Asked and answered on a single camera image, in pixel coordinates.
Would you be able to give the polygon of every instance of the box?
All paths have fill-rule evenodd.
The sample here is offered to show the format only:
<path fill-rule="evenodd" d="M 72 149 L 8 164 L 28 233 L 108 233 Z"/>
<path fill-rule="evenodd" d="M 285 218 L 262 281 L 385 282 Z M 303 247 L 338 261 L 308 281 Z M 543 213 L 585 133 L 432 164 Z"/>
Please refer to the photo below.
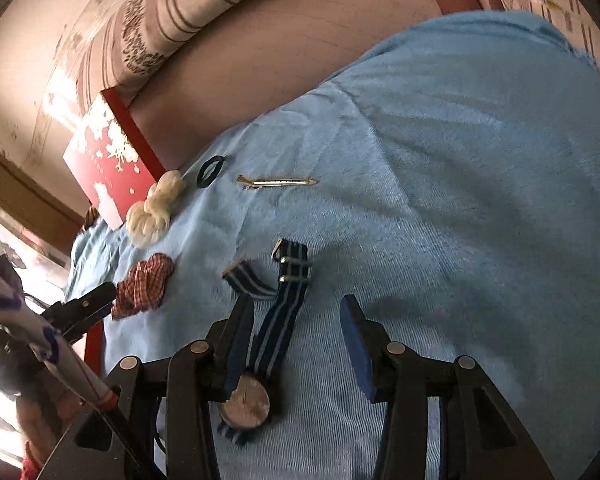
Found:
<path fill-rule="evenodd" d="M 98 94 L 63 158 L 111 229 L 165 173 L 115 88 Z"/>

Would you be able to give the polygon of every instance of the black elastic band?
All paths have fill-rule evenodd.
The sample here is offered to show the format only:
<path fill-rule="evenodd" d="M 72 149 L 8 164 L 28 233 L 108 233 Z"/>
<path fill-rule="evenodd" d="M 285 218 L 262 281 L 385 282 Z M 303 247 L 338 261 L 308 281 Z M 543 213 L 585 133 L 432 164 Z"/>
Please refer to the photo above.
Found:
<path fill-rule="evenodd" d="M 208 170 L 209 167 L 213 163 L 216 163 L 215 168 L 209 174 L 209 176 L 205 178 L 206 170 Z M 207 186 L 209 186 L 209 184 L 211 184 L 218 177 L 218 175 L 220 174 L 220 170 L 222 170 L 222 165 L 223 164 L 224 164 L 224 156 L 222 156 L 222 155 L 212 156 L 200 168 L 200 171 L 198 172 L 198 180 L 197 180 L 196 185 L 198 187 L 207 187 Z"/>

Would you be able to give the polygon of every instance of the blue cloth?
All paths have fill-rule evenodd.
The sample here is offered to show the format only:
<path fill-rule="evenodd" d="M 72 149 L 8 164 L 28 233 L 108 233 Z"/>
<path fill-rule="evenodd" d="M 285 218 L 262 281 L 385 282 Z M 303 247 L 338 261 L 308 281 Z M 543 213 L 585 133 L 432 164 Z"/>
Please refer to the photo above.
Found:
<path fill-rule="evenodd" d="M 217 154 L 220 176 L 196 189 Z M 320 183 L 242 190 L 239 173 Z M 68 295 L 124 278 L 153 252 L 175 259 L 158 311 L 107 319 L 109 370 L 204 336 L 234 304 L 220 270 L 236 258 L 274 285 L 275 240 L 309 246 L 285 417 L 243 449 L 218 438 L 223 478 L 370 477 L 384 406 L 354 382 L 344 294 L 424 356 L 474 356 L 558 480 L 579 476 L 600 448 L 600 74 L 548 22 L 471 12 L 413 27 L 222 134 L 186 180 L 153 247 L 136 250 L 102 222 L 78 237 Z M 266 308 L 258 302 L 256 329 Z"/>

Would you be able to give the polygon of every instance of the scrunchie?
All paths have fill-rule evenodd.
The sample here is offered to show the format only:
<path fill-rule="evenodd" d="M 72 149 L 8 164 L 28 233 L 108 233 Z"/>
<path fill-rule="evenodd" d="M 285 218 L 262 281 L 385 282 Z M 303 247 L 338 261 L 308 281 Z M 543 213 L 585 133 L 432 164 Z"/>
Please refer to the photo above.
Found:
<path fill-rule="evenodd" d="M 136 202 L 126 213 L 131 243 L 143 249 L 160 240 L 169 229 L 171 205 L 186 184 L 178 171 L 167 171 L 151 186 L 144 202 Z"/>

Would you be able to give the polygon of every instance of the ribbed fabric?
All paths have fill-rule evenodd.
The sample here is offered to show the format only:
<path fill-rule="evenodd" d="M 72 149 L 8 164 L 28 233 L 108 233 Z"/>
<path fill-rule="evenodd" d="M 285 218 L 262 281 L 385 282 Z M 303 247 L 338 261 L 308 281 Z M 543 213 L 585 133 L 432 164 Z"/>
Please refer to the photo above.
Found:
<path fill-rule="evenodd" d="M 222 174 L 195 189 L 217 154 Z M 319 184 L 246 191 L 240 173 Z M 227 262 L 247 259 L 275 283 L 270 250 L 285 237 L 307 244 L 314 263 L 283 367 L 285 418 L 241 449 L 218 436 L 223 479 L 370 477 L 384 406 L 357 390 L 338 321 L 345 294 L 425 356 L 473 355 L 557 480 L 597 452 L 600 74 L 541 18 L 476 12 L 413 27 L 225 132 L 184 178 L 152 247 L 176 261 L 162 306 L 106 320 L 107 369 L 204 336 L 235 300 Z M 69 296 L 148 256 L 123 231 L 100 222 L 78 236 Z M 256 330 L 267 310 L 257 303 Z M 430 412 L 433 479 L 433 403 Z"/>

